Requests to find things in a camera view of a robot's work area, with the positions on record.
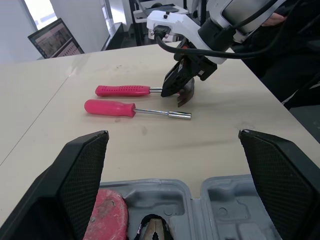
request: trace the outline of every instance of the pink screwdriver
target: pink screwdriver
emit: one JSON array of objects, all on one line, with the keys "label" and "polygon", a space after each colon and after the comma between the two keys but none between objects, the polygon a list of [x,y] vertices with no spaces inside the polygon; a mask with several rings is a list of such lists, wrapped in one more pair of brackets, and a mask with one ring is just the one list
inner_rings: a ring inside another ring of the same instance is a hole
[{"label": "pink screwdriver", "polygon": [[90,114],[107,116],[128,116],[133,118],[136,113],[165,115],[174,119],[191,120],[191,113],[179,111],[156,111],[138,109],[134,103],[122,103],[118,101],[105,101],[91,99],[85,102],[84,109]]},{"label": "pink screwdriver", "polygon": [[149,86],[98,86],[95,94],[99,97],[141,97],[149,94],[161,94],[162,87]]}]

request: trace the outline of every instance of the cable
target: cable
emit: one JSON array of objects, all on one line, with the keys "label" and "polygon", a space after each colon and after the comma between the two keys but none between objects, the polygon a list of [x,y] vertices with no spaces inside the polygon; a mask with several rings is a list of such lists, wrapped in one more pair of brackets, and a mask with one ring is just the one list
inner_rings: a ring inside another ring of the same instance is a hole
[{"label": "cable", "polygon": [[247,19],[235,24],[232,26],[234,29],[241,28],[249,23],[251,23],[253,20],[260,17],[262,14],[264,14],[269,8],[271,8],[278,0],[271,0],[266,5],[264,5],[262,8],[260,8],[256,13],[248,17]]},{"label": "cable", "polygon": [[288,19],[293,14],[293,12],[301,5],[302,1],[304,0],[298,0],[290,13],[288,14],[287,20],[283,23],[281,26],[281,29],[273,39],[273,41],[265,48],[254,51],[254,52],[246,52],[246,53],[229,53],[224,51],[213,51],[213,50],[202,50],[202,49],[193,49],[193,48],[176,48],[166,45],[162,39],[164,38],[163,34],[155,31],[154,36],[155,40],[158,43],[158,45],[164,49],[165,51],[172,53],[172,54],[183,54],[183,55],[198,55],[198,56],[207,56],[207,57],[216,57],[216,58],[225,58],[225,59],[251,59],[260,57],[262,54],[268,52],[270,49],[272,49],[278,40],[280,39],[284,29],[286,28],[288,24]]}]

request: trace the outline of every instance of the screwdriver shaft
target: screwdriver shaft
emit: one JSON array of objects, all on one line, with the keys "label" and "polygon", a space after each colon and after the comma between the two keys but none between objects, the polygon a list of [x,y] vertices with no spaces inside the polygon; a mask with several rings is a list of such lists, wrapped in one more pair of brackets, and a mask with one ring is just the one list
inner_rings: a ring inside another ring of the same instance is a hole
[{"label": "screwdriver shaft", "polygon": [[136,113],[141,114],[154,114],[154,115],[166,115],[169,118],[174,119],[185,119],[185,120],[191,120],[191,113],[186,112],[180,112],[180,111],[156,111],[156,110],[146,110],[146,109],[134,109]]},{"label": "screwdriver shaft", "polygon": [[160,94],[162,93],[162,87],[150,87],[149,91],[151,94]]}]

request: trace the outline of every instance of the pink handle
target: pink handle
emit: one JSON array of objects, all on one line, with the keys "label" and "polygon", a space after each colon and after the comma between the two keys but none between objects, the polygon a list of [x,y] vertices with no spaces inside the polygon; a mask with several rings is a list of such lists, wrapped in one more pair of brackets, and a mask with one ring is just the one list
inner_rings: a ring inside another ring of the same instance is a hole
[{"label": "pink handle", "polygon": [[150,94],[149,86],[98,86],[99,97],[140,97]]},{"label": "pink handle", "polygon": [[84,104],[84,109],[90,114],[107,116],[128,116],[133,118],[136,112],[134,103],[122,103],[118,101],[88,100]]}]

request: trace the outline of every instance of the table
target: table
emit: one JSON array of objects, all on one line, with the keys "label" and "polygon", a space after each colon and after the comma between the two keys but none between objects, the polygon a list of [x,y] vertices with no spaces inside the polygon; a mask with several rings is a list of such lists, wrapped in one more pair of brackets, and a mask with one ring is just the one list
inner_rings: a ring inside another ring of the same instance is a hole
[{"label": "table", "polygon": [[[178,179],[194,198],[207,178],[250,172],[238,139],[240,129],[289,139],[320,167],[317,141],[240,60],[227,60],[208,80],[196,81],[193,99],[179,109],[192,113],[192,120],[186,121],[146,114],[108,117],[84,110],[86,100],[97,98],[98,85],[160,87],[175,64],[172,54],[149,45],[82,56],[0,166],[0,225],[67,142],[100,130],[110,135],[102,182]],[[111,100],[135,102],[142,109],[178,110],[175,97]]]},{"label": "table", "polygon": [[[175,5],[174,8],[178,9],[179,11],[175,12],[175,14],[188,14],[189,11],[184,9],[180,6]],[[134,20],[137,24],[146,23],[147,18],[146,15],[142,12],[142,10],[133,11]]]},{"label": "table", "polygon": [[80,60],[71,56],[0,65],[0,165]]}]

